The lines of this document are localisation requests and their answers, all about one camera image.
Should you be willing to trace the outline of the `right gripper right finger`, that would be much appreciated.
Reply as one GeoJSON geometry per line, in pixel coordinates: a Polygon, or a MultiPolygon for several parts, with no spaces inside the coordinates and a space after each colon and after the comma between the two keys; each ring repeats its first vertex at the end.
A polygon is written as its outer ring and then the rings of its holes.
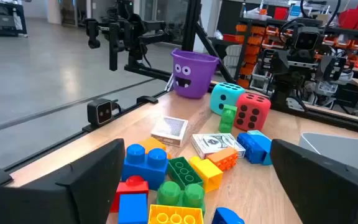
{"type": "Polygon", "coordinates": [[[358,169],[281,139],[270,157],[303,224],[358,224],[358,169]]]}

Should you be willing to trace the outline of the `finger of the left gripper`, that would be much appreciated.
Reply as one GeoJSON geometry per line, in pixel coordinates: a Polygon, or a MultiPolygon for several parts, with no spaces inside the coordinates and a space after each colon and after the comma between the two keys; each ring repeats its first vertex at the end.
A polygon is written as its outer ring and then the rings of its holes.
{"type": "Polygon", "coordinates": [[[274,75],[283,75],[288,73],[288,52],[275,51],[270,59],[270,72],[274,75]]]}
{"type": "Polygon", "coordinates": [[[323,55],[320,61],[320,80],[337,80],[337,72],[334,70],[336,58],[330,55],[323,55]]]}

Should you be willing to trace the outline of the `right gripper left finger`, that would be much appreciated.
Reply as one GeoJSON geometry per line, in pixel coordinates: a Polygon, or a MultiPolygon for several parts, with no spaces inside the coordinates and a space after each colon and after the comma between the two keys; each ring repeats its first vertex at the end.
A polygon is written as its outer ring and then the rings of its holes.
{"type": "Polygon", "coordinates": [[[124,156],[115,139],[21,187],[0,186],[0,224],[105,224],[124,156]]]}

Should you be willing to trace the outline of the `red foam die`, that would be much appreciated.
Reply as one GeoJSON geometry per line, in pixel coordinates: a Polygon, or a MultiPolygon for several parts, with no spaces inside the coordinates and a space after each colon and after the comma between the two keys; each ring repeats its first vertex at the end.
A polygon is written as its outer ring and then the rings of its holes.
{"type": "Polygon", "coordinates": [[[234,126],[243,131],[261,131],[271,102],[268,98],[253,93],[242,94],[236,102],[237,112],[234,126]]]}

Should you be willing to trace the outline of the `teal foam die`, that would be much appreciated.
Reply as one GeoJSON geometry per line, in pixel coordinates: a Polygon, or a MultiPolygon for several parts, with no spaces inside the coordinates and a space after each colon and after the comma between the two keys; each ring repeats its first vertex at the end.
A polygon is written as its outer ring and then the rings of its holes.
{"type": "Polygon", "coordinates": [[[221,115],[224,105],[234,106],[238,98],[245,93],[246,90],[236,84],[221,82],[212,90],[210,108],[213,113],[221,115]]]}

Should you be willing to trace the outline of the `big red toy block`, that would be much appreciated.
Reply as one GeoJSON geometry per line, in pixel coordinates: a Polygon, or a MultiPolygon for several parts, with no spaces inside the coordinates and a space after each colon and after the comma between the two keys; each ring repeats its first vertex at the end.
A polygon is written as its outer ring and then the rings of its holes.
{"type": "Polygon", "coordinates": [[[149,183],[139,175],[132,175],[125,181],[120,182],[109,210],[111,213],[119,211],[120,196],[124,194],[146,194],[148,196],[149,183]]]}

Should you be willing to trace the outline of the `green round-stud toy block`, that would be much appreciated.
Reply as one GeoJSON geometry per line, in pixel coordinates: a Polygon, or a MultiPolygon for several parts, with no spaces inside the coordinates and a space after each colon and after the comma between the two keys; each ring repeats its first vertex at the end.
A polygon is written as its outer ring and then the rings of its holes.
{"type": "Polygon", "coordinates": [[[220,133],[230,133],[234,125],[234,120],[237,113],[237,107],[233,105],[224,105],[221,114],[221,120],[218,130],[220,133]]]}

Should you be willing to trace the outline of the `silver card box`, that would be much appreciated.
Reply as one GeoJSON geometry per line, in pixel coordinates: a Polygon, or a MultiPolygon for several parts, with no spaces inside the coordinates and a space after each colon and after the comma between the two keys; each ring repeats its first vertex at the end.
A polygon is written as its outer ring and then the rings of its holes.
{"type": "Polygon", "coordinates": [[[217,134],[193,134],[191,142],[200,158],[231,147],[238,152],[239,157],[244,157],[246,149],[241,146],[230,133],[217,134]]]}

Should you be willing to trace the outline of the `grey patterned card deck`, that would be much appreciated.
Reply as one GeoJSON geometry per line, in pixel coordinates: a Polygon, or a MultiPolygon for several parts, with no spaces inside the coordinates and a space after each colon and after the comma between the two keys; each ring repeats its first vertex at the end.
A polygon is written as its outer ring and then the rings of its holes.
{"type": "Polygon", "coordinates": [[[164,144],[180,147],[187,125],[188,120],[163,116],[157,120],[151,136],[164,144]]]}

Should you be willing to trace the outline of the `green long toy brick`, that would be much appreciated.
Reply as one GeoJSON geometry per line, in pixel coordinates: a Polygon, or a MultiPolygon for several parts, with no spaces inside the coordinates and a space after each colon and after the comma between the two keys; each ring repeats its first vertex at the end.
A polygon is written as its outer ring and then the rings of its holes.
{"type": "Polygon", "coordinates": [[[203,186],[203,180],[184,157],[169,160],[167,175],[172,181],[178,184],[182,190],[190,184],[203,186]]]}

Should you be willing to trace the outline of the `shelf rack with orange bins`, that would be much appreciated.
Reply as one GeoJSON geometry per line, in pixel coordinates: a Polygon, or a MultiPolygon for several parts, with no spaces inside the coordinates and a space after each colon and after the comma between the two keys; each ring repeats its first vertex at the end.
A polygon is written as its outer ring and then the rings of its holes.
{"type": "Polygon", "coordinates": [[[227,17],[219,20],[219,30],[233,27],[236,34],[224,34],[223,39],[234,44],[226,50],[224,64],[240,80],[236,83],[249,88],[255,77],[253,71],[265,49],[295,50],[291,48],[297,27],[317,27],[321,43],[315,54],[333,54],[347,58],[346,65],[358,70],[358,30],[339,27],[339,15],[329,15],[329,6],[291,2],[290,0],[261,0],[259,5],[243,3],[238,18],[230,24],[227,17]]]}

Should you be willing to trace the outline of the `big blue two-stud block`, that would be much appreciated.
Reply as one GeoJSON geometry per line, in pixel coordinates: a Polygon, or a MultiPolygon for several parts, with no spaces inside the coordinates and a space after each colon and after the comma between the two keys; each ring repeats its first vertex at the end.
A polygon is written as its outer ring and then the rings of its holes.
{"type": "Polygon", "coordinates": [[[121,180],[125,182],[130,176],[139,175],[149,183],[150,190],[158,190],[165,181],[167,173],[167,153],[155,148],[145,153],[140,144],[132,144],[126,150],[121,180]]]}

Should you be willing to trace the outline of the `small orange toy brick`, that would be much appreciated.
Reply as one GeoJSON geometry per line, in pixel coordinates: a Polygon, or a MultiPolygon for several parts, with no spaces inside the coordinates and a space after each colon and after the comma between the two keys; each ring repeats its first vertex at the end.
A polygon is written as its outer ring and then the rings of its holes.
{"type": "Polygon", "coordinates": [[[216,165],[221,171],[227,171],[236,165],[238,153],[235,149],[227,147],[208,155],[206,158],[216,165]]]}

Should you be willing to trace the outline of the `big orange hollow block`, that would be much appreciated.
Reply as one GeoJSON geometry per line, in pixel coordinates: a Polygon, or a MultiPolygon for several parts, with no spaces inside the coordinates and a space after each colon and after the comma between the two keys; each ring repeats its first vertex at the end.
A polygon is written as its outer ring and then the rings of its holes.
{"type": "Polygon", "coordinates": [[[144,147],[145,149],[145,154],[148,154],[149,151],[155,149],[155,148],[159,148],[162,149],[163,151],[165,151],[167,153],[167,158],[171,159],[171,155],[169,152],[167,152],[167,147],[164,143],[160,142],[159,140],[153,138],[153,137],[149,137],[143,141],[138,142],[138,144],[140,144],[142,147],[144,147]]]}

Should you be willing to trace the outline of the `yellow toy block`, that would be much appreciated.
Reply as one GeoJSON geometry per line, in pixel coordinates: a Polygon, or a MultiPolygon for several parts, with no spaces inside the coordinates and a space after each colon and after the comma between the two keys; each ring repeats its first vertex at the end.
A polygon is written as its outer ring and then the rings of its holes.
{"type": "Polygon", "coordinates": [[[209,159],[201,159],[198,156],[193,156],[189,160],[189,164],[203,180],[203,188],[206,193],[219,188],[223,179],[223,171],[209,159]]]}

